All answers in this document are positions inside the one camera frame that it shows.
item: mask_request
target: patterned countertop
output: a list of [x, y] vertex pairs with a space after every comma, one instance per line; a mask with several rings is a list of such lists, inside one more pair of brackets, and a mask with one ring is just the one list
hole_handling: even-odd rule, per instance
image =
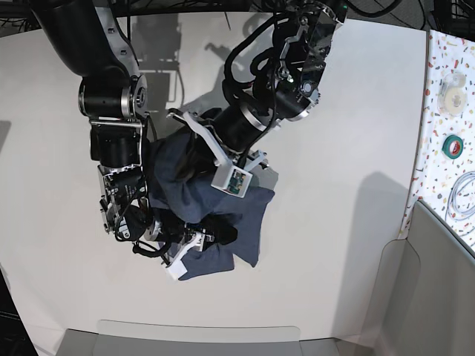
[[[475, 215], [469, 211], [475, 207], [475, 43], [432, 30], [428, 53], [419, 147], [399, 238], [407, 237], [414, 203], [424, 199], [475, 250]], [[437, 104], [443, 79], [454, 71], [466, 76], [468, 106], [459, 117], [441, 113]], [[442, 152], [450, 135], [464, 142], [463, 152], [456, 159]], [[461, 176], [461, 189], [451, 196]]]

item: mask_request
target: navy fabric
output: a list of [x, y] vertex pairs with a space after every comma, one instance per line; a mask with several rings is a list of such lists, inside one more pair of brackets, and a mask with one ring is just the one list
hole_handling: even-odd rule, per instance
[[255, 267], [263, 215], [274, 192], [251, 186], [244, 198], [238, 198], [211, 187], [211, 175], [177, 181], [176, 167], [189, 137], [189, 131], [180, 130], [152, 144], [157, 154], [154, 155], [154, 179], [149, 181], [151, 206], [169, 208], [188, 223], [198, 223], [208, 214], [224, 214], [237, 229], [237, 240], [228, 245], [213, 245], [204, 252], [189, 251], [182, 259], [188, 273], [180, 279], [231, 271], [233, 254]]

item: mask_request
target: white backdrop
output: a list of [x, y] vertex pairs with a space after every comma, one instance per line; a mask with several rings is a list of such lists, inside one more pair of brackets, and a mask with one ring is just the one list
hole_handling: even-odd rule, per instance
[[[222, 102], [223, 60], [209, 44], [233, 48], [250, 17], [230, 13], [229, 31], [222, 13], [179, 15], [185, 103], [196, 106], [210, 91], [205, 99]], [[151, 46], [167, 46], [167, 31], [154, 38]], [[147, 41], [137, 41], [141, 58]], [[0, 152], [0, 264], [33, 342], [55, 352], [65, 329], [96, 332], [103, 319], [297, 326], [301, 339], [358, 334], [381, 250], [402, 220], [425, 41], [423, 32], [347, 21], [327, 59], [321, 103], [258, 144], [280, 174], [258, 266], [236, 259], [233, 272], [174, 283], [158, 261], [103, 231], [88, 123], [77, 108], [80, 78], [42, 31], [0, 39], [0, 121], [11, 122]]]

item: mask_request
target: clear tape roll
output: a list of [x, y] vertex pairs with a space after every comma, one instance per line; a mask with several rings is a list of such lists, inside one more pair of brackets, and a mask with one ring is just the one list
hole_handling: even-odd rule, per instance
[[464, 74], [451, 73], [444, 78], [438, 100], [441, 113], [448, 113], [451, 116], [463, 114], [468, 101], [464, 86]]

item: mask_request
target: tape roll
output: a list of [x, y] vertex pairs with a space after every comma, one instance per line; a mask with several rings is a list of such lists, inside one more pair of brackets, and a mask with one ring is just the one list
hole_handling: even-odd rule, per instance
[[461, 73], [448, 74], [439, 93], [439, 111], [451, 116], [460, 116], [467, 107], [467, 91], [465, 90], [465, 75]]
[[452, 116], [459, 116], [467, 106], [467, 93], [461, 88], [448, 88], [444, 98], [444, 109]]
[[458, 158], [463, 152], [462, 139], [458, 136], [450, 135], [444, 141], [442, 152], [450, 159]]

